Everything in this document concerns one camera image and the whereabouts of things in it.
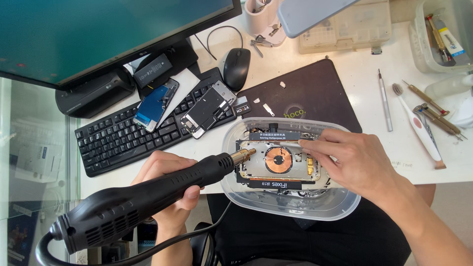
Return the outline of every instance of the finger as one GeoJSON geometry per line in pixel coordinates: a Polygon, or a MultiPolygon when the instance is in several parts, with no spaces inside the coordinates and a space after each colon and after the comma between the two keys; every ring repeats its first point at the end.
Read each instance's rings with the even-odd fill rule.
{"type": "Polygon", "coordinates": [[[319,161],[320,165],[327,170],[327,173],[330,176],[339,176],[340,175],[340,169],[338,166],[335,164],[335,162],[330,158],[328,155],[321,154],[319,152],[315,151],[308,151],[306,149],[302,149],[303,152],[309,153],[312,155],[317,161],[319,161]]]}
{"type": "Polygon", "coordinates": [[[338,158],[337,155],[340,155],[343,152],[343,144],[339,143],[324,142],[319,140],[299,140],[298,143],[304,149],[323,153],[326,155],[332,155],[336,158],[338,158]]]}
{"type": "Polygon", "coordinates": [[[199,186],[191,186],[184,192],[184,197],[176,202],[179,209],[192,210],[199,202],[201,188],[199,186]]]}
{"type": "Polygon", "coordinates": [[[153,178],[160,177],[164,174],[176,172],[178,170],[191,167],[197,161],[193,159],[180,159],[180,160],[157,160],[150,167],[146,173],[143,181],[147,181],[153,178]]]}
{"type": "Polygon", "coordinates": [[[346,143],[353,138],[355,133],[346,132],[338,129],[324,129],[320,134],[320,141],[334,142],[334,143],[346,143]]]}
{"type": "Polygon", "coordinates": [[[137,176],[131,183],[132,185],[141,183],[143,178],[145,177],[146,173],[149,171],[153,163],[157,160],[179,160],[182,157],[179,157],[173,153],[165,152],[165,151],[154,151],[148,159],[145,161],[143,166],[141,167],[140,171],[138,172],[137,176]]]}

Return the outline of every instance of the monitor screen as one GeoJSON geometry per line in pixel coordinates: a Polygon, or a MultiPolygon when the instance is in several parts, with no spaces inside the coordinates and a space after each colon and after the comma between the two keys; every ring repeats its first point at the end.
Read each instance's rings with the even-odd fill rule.
{"type": "Polygon", "coordinates": [[[0,71],[64,84],[233,9],[232,0],[0,2],[0,71]]]}

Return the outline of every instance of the black pants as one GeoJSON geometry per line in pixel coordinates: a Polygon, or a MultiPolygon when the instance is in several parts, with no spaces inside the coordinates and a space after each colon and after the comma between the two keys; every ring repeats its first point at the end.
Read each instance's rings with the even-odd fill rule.
{"type": "MultiPolygon", "coordinates": [[[[229,200],[207,195],[215,223],[229,200]]],[[[320,266],[403,266],[411,249],[401,229],[376,205],[362,198],[347,217],[318,221],[302,229],[291,217],[257,212],[232,204],[215,233],[222,265],[256,258],[308,261],[320,266]]]]}

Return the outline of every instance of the copper coil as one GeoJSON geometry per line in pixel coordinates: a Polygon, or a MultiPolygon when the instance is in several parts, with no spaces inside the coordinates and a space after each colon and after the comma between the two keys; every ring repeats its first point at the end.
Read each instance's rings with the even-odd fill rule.
{"type": "Polygon", "coordinates": [[[266,168],[275,174],[284,174],[292,167],[292,154],[285,147],[272,147],[266,151],[266,168]]]}

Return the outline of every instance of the black keyboard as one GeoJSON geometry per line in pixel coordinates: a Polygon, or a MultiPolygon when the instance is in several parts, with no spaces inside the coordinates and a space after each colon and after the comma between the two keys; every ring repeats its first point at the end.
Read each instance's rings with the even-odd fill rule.
{"type": "MultiPolygon", "coordinates": [[[[133,123],[140,102],[83,126],[75,131],[80,154],[88,177],[95,177],[148,157],[153,151],[165,150],[192,138],[179,122],[182,115],[218,80],[218,67],[197,76],[201,81],[182,100],[171,115],[154,130],[133,123]]],[[[213,127],[237,118],[233,107],[213,127]]]]}

